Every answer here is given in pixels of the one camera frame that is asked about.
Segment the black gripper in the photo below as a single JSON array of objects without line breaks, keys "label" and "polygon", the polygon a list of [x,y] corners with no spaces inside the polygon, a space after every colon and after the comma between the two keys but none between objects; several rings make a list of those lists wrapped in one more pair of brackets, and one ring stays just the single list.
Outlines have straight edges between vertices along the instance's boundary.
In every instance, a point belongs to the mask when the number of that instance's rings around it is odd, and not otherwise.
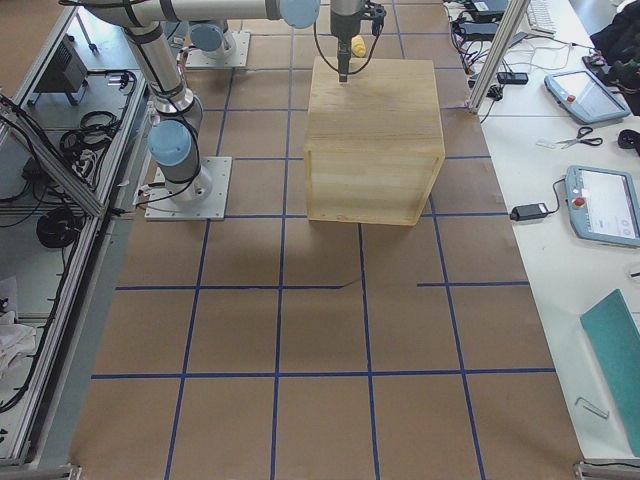
[{"label": "black gripper", "polygon": [[337,45],[337,69],[340,83],[346,83],[348,80],[350,63],[350,46],[348,43],[360,33],[362,14],[362,0],[330,1],[330,30],[331,34],[339,40]]},{"label": "black gripper", "polygon": [[386,9],[382,4],[373,1],[364,3],[363,19],[371,23],[371,34],[380,36],[385,24]]}]

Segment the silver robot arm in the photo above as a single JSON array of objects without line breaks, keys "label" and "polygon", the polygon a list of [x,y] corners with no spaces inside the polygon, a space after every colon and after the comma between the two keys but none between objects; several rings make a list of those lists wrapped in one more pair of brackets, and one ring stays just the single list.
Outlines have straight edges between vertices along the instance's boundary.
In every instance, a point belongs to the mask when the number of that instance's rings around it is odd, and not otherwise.
[{"label": "silver robot arm", "polygon": [[164,176],[163,199],[180,208],[200,207],[226,190],[216,188],[199,152],[202,105],[177,66],[164,23],[188,23],[197,48],[217,53],[226,49],[229,20],[282,20],[304,29],[316,22],[320,10],[317,1],[84,1],[81,5],[121,28],[128,41],[159,119],[150,130],[148,149]]},{"label": "silver robot arm", "polygon": [[[196,47],[208,52],[224,44],[228,20],[283,20],[296,29],[315,23],[320,10],[318,1],[163,1],[163,14],[168,20],[187,21]],[[361,23],[372,23],[372,34],[381,33],[385,8],[372,1],[332,1],[330,3],[331,35],[338,39],[337,53],[351,57],[352,39],[360,33]]]}]

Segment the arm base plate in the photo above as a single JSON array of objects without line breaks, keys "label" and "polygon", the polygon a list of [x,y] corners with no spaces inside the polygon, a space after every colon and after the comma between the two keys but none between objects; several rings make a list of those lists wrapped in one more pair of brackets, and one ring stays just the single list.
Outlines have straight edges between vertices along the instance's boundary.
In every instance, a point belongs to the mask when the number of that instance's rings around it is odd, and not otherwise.
[{"label": "arm base plate", "polygon": [[182,186],[166,183],[157,167],[154,181],[161,186],[151,190],[144,217],[148,221],[223,220],[231,170],[231,157],[202,157],[199,175],[182,191]]},{"label": "arm base plate", "polygon": [[186,58],[187,69],[230,69],[245,67],[248,59],[250,33],[228,30],[219,48],[211,50],[203,42],[194,42]]}]

